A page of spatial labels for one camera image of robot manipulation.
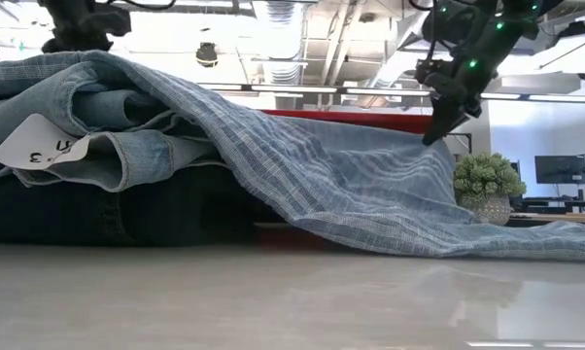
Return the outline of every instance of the handwritten number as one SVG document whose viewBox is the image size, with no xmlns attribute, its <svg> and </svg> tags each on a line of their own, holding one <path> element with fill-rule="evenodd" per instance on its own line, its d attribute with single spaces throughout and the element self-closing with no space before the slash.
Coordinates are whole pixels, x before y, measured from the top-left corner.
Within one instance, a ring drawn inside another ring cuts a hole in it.
<svg viewBox="0 0 585 350">
<path fill-rule="evenodd" d="M 29 161 L 30 162 L 40 162 L 41 156 L 42 156 L 42 154 L 34 152 L 31 155 L 29 155 Z"/>
<path fill-rule="evenodd" d="M 66 150 L 69 150 L 70 147 L 72 147 L 72 145 L 70 144 L 70 141 L 65 141 L 66 146 L 61 146 L 61 141 L 57 141 L 57 146 L 55 146 L 55 149 L 60 151 L 60 152 L 64 152 Z"/>
</svg>

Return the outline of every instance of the plant pot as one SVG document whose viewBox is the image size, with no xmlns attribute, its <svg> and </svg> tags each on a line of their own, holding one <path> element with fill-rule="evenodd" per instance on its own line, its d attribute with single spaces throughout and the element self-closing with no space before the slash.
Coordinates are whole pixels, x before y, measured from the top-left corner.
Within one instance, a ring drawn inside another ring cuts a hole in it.
<svg viewBox="0 0 585 350">
<path fill-rule="evenodd" d="M 474 212 L 476 219 L 482 224 L 504 226 L 510 219 L 511 208 L 506 195 L 490 196 L 483 204 L 467 209 Z"/>
</svg>

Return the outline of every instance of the pile of clothes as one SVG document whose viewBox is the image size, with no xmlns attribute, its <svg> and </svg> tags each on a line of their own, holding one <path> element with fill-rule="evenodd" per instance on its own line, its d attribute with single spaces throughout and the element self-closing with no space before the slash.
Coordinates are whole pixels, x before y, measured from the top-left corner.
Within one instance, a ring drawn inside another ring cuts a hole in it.
<svg viewBox="0 0 585 350">
<path fill-rule="evenodd" d="M 400 256 L 585 260 L 585 226 L 478 225 L 443 142 L 273 118 L 106 52 L 0 62 L 0 242 L 248 241 L 265 208 Z"/>
</svg>

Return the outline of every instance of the striped fabric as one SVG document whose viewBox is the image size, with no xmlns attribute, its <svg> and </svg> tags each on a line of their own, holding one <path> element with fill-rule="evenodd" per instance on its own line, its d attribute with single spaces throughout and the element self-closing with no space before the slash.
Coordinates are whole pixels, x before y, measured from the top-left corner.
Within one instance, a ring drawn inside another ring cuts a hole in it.
<svg viewBox="0 0 585 350">
<path fill-rule="evenodd" d="M 199 125 L 241 186 L 291 225 L 328 240 L 398 256 L 585 261 L 582 225 L 472 224 L 471 213 L 455 204 L 455 164 L 445 144 L 424 147 L 419 135 L 269 117 L 105 52 L 1 62 L 0 96 L 33 89 L 68 67 L 104 67 L 113 79 L 101 75 L 89 87 L 134 88 Z M 65 110 L 64 102 L 53 108 Z"/>
</svg>

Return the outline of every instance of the white tag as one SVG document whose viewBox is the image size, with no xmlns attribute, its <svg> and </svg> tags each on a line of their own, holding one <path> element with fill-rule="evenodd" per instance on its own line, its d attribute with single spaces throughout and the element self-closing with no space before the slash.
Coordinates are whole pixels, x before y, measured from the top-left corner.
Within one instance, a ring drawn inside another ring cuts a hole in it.
<svg viewBox="0 0 585 350">
<path fill-rule="evenodd" d="M 87 155 L 89 136 L 77 139 L 43 115 L 33 114 L 0 145 L 0 163 L 15 169 L 42 170 Z"/>
</svg>

